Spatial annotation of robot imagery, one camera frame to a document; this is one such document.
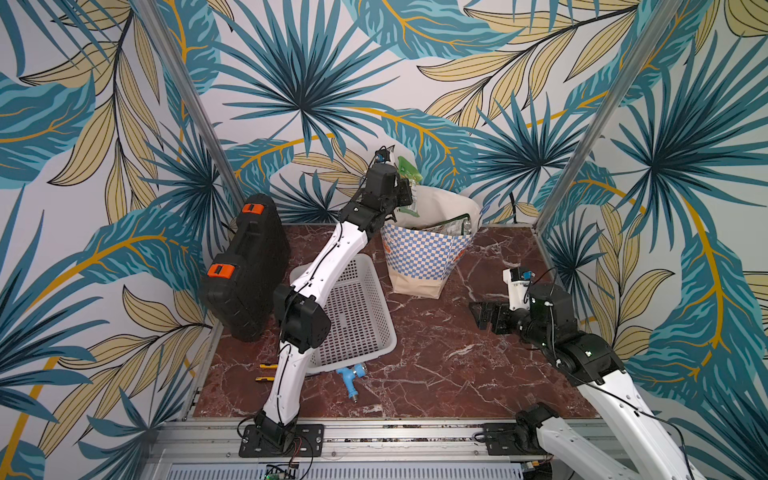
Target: blue checkered bag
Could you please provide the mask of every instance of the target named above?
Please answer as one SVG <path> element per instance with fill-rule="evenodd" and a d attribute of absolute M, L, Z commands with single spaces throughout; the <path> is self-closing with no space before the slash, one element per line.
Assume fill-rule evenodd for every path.
<path fill-rule="evenodd" d="M 453 267 L 472 242 L 482 212 L 477 203 L 453 192 L 425 185 L 413 187 L 418 216 L 399 214 L 381 229 L 387 270 L 395 293 L 439 298 Z M 468 214 L 472 233 L 445 235 L 419 228 Z"/>
<path fill-rule="evenodd" d="M 473 236 L 410 230 L 391 223 L 382 228 L 387 264 L 417 280 L 446 280 Z"/>

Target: black tool case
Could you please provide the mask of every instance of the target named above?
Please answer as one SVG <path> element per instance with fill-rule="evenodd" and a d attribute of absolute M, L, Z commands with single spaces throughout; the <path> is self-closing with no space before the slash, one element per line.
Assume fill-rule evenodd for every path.
<path fill-rule="evenodd" d="M 275 287 L 283 281 L 290 248 L 272 199 L 248 197 L 237 215 L 229 248 L 214 258 L 200 282 L 200 298 L 232 336 L 255 342 L 272 311 Z"/>

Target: laundry basket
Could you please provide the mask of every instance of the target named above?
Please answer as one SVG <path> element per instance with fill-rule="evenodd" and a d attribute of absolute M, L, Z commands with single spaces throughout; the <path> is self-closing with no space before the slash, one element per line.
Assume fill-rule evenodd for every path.
<path fill-rule="evenodd" d="M 307 267 L 294 268 L 291 283 Z M 312 354 L 307 374 L 332 372 L 395 349 L 395 327 L 371 257 L 360 253 L 349 261 L 323 309 L 331 320 L 331 330 Z"/>

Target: metal vent grille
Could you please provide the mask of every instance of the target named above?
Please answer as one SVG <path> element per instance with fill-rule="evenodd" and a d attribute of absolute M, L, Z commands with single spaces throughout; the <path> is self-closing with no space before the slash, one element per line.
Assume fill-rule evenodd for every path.
<path fill-rule="evenodd" d="M 304 475 L 302 465 L 296 478 Z M 173 465 L 167 480 L 261 480 L 262 465 Z M 518 463 L 498 462 L 387 462 L 313 465 L 305 480 L 522 480 Z"/>

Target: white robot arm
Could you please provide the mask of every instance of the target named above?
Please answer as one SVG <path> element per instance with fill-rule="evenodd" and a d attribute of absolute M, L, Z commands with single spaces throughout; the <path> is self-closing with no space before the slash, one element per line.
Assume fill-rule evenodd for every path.
<path fill-rule="evenodd" d="M 589 480 L 705 480 L 653 416 L 611 346 L 578 330 L 570 295 L 551 283 L 531 284 L 516 270 L 506 270 L 503 276 L 509 287 L 507 315 L 516 331 L 524 342 L 541 349 L 595 407 L 637 472 L 592 445 L 541 403 L 518 414 L 515 443 L 523 449 L 543 449 Z"/>
<path fill-rule="evenodd" d="M 328 243 L 304 274 L 274 293 L 275 318 L 280 325 L 280 354 L 272 392 L 255 415 L 256 438 L 249 442 L 286 452 L 294 439 L 304 376 L 312 354 L 330 331 L 323 311 L 333 285 L 346 265 L 394 218 L 397 207 L 412 203 L 408 181 L 400 181 L 389 161 L 391 148 L 378 150 L 361 187 L 339 213 Z"/>

